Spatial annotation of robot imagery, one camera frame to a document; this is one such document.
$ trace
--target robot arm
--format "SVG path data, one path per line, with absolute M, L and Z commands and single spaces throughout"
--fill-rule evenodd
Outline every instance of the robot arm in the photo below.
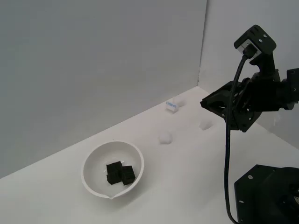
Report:
M 246 132 L 262 112 L 291 110 L 299 100 L 299 69 L 287 71 L 287 79 L 280 81 L 275 69 L 273 51 L 276 43 L 260 28 L 254 25 L 247 30 L 234 46 L 240 52 L 248 46 L 256 48 L 250 64 L 260 69 L 252 78 L 238 82 L 231 117 L 231 129 Z M 228 99 L 232 82 L 228 82 L 201 101 L 201 106 L 218 116 L 226 118 Z

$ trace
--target white cotton ball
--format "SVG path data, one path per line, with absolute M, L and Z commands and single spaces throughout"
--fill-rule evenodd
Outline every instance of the white cotton ball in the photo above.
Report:
M 160 144 L 170 144 L 172 142 L 172 134 L 170 132 L 163 132 L 159 135 Z
M 200 129 L 203 130 L 203 131 L 206 130 L 206 129 L 209 129 L 212 126 L 213 126 L 213 123 L 209 119 L 204 119 L 199 124 Z

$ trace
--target bowl rim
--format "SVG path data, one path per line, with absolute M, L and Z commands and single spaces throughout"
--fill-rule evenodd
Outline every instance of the bowl rim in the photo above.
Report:
M 90 156 L 95 150 L 97 150 L 98 148 L 100 148 L 101 146 L 103 146 L 103 145 L 105 145 L 105 144 L 108 144 L 108 143 L 111 143 L 111 142 L 122 142 L 122 143 L 126 143 L 126 144 L 132 146 L 134 149 L 136 149 L 136 151 L 138 152 L 138 154 L 139 154 L 139 156 L 140 156 L 140 159 L 141 159 L 141 170 L 140 170 L 139 175 L 138 175 L 138 177 L 136 178 L 136 180 L 135 180 L 135 181 L 133 182 L 133 184 L 131 184 L 131 186 L 129 186 L 127 189 L 121 191 L 120 193 L 116 194 L 116 195 L 113 196 L 113 197 L 109 197 L 109 196 L 107 196 L 107 195 L 100 194 L 100 193 L 98 193 L 98 192 L 92 190 L 92 189 L 88 186 L 88 184 L 86 183 L 85 178 L 84 178 L 84 166 L 85 166 L 86 161 L 87 161 L 87 159 L 89 158 L 89 156 Z M 82 168 L 81 168 L 81 181 L 82 181 L 84 187 L 85 187 L 90 193 L 92 193 L 93 195 L 96 195 L 96 196 L 98 196 L 98 197 L 103 197 L 103 198 L 110 198 L 110 199 L 113 199 L 113 198 L 115 198 L 115 197 L 124 195 L 124 194 L 126 194 L 127 192 L 129 192 L 129 191 L 130 191 L 130 190 L 131 190 L 131 189 L 132 189 L 132 188 L 139 182 L 139 180 L 140 180 L 140 178 L 141 178 L 141 176 L 142 176 L 142 174 L 143 174 L 143 170 L 144 170 L 144 158 L 143 158 L 143 155 L 142 155 L 141 151 L 139 150 L 139 148 L 138 148 L 136 145 L 134 145 L 133 143 L 127 142 L 127 141 L 122 141 L 122 140 L 107 141 L 107 142 L 105 142 L 105 143 L 100 144 L 100 145 L 97 146 L 95 149 L 93 149 L 93 150 L 87 155 L 87 157 L 85 158 L 85 160 L 84 160 L 84 162 L 83 162 L 83 165 L 82 165 Z

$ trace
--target black cable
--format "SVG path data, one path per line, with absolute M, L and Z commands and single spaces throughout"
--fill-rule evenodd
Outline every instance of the black cable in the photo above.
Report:
M 230 121 L 232 116 L 232 108 L 233 108 L 233 100 L 235 95 L 235 89 L 243 69 L 243 66 L 248 59 L 247 56 L 243 55 L 242 60 L 238 66 L 237 72 L 234 77 L 234 81 L 232 87 L 230 89 L 230 97 L 227 106 L 227 114 L 226 114 L 226 144 L 225 144 L 225 164 L 224 164 L 224 195 L 225 195 L 225 203 L 226 203 L 226 211 L 228 213 L 229 219 L 234 224 L 239 224 L 239 222 L 235 221 L 231 211 L 230 211 L 230 203 L 229 203 L 229 191 L 228 191 L 228 172 L 229 172 L 229 157 L 230 157 Z

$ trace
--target white wall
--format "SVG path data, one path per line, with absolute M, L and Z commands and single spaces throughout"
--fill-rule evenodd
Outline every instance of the white wall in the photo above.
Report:
M 276 42 L 274 60 L 281 78 L 288 69 L 298 68 L 298 8 L 298 0 L 208 0 L 199 86 L 213 92 L 233 80 L 241 59 L 233 44 L 254 24 Z M 240 79 L 257 71 L 247 63 Z M 258 123 L 299 148 L 299 105 L 292 111 L 281 109 L 279 114 L 263 113 Z
M 4 0 L 0 178 L 197 85 L 206 0 Z

